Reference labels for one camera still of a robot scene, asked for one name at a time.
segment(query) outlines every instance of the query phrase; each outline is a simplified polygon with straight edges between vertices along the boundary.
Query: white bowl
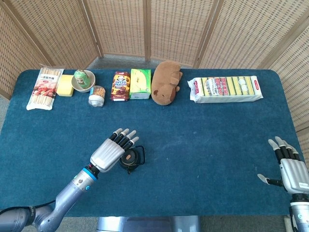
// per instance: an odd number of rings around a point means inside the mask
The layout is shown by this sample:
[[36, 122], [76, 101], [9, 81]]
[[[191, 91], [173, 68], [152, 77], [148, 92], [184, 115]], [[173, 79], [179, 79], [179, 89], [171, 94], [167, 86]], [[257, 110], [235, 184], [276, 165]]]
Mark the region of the white bowl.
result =
[[75, 90], [81, 92], [81, 93], [87, 93], [90, 91], [91, 87], [94, 86], [96, 84], [96, 77], [95, 75], [88, 70], [85, 70], [85, 73], [88, 75], [88, 77], [90, 78], [90, 87], [89, 88], [82, 88], [76, 81], [75, 77], [72, 78], [72, 86]]

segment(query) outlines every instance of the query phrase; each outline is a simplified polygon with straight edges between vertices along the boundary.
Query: woven panel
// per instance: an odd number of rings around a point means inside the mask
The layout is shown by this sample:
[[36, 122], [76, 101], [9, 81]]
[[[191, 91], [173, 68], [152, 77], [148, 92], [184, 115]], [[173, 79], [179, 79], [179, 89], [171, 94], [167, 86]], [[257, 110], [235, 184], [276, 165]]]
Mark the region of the woven panel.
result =
[[103, 53], [144, 56], [142, 0], [87, 0]]
[[213, 0], [152, 0], [152, 58], [193, 65]]
[[226, 0], [200, 67], [258, 67], [308, 7], [309, 0]]
[[19, 74], [37, 69], [43, 60], [0, 7], [0, 89], [10, 97]]
[[84, 68], [96, 49], [77, 1], [11, 0], [56, 65]]
[[298, 140], [305, 157], [306, 165], [309, 167], [309, 133], [299, 135]]
[[270, 67], [282, 81], [295, 127], [309, 122], [309, 27]]

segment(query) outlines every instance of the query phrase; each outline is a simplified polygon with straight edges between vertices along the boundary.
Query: brown plush toy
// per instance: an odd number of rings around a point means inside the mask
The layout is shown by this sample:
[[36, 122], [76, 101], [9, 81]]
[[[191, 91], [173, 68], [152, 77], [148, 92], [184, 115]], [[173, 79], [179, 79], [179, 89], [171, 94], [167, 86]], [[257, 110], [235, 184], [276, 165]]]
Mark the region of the brown plush toy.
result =
[[154, 71], [151, 97], [159, 105], [171, 104], [179, 91], [178, 83], [183, 75], [180, 65], [174, 61], [161, 62]]

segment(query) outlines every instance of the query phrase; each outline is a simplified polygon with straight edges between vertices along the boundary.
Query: silver robot hand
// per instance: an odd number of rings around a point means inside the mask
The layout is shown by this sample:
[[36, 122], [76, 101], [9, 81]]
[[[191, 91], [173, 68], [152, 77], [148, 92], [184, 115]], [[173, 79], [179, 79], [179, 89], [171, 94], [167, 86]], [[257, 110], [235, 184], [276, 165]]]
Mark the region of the silver robot hand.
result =
[[[268, 185], [284, 187], [292, 194], [290, 217], [294, 232], [309, 232], [309, 174], [304, 161], [294, 147], [280, 137], [269, 139], [280, 167], [281, 180], [269, 179], [262, 174], [257, 176]], [[293, 216], [297, 228], [293, 225]]]
[[92, 154], [90, 163], [83, 168], [71, 182], [56, 196], [55, 208], [50, 205], [40, 207], [20, 207], [0, 212], [1, 232], [20, 232], [32, 224], [38, 232], [54, 232], [65, 214], [79, 198], [90, 189], [100, 172], [110, 170], [119, 158], [139, 139], [132, 138], [136, 131], [127, 135], [129, 129], [116, 130], [109, 139]]

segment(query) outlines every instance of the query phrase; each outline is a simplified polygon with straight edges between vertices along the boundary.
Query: blue felt surface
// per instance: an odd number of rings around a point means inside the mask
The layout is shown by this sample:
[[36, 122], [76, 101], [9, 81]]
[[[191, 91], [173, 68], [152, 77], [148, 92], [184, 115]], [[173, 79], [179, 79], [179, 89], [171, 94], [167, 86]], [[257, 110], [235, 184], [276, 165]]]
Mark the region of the blue felt surface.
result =
[[[258, 173], [280, 177], [268, 138], [299, 151], [278, 75], [270, 70], [182, 70], [181, 90], [169, 106], [153, 100], [109, 100], [114, 70], [93, 70], [106, 88], [103, 108], [88, 94], [56, 97], [51, 111], [26, 110], [39, 73], [20, 74], [0, 138], [0, 208], [50, 201], [119, 128], [138, 131], [146, 164], [131, 175], [115, 165], [99, 175], [67, 216], [277, 215], [290, 196]], [[257, 75], [264, 98], [197, 104], [187, 80]]]

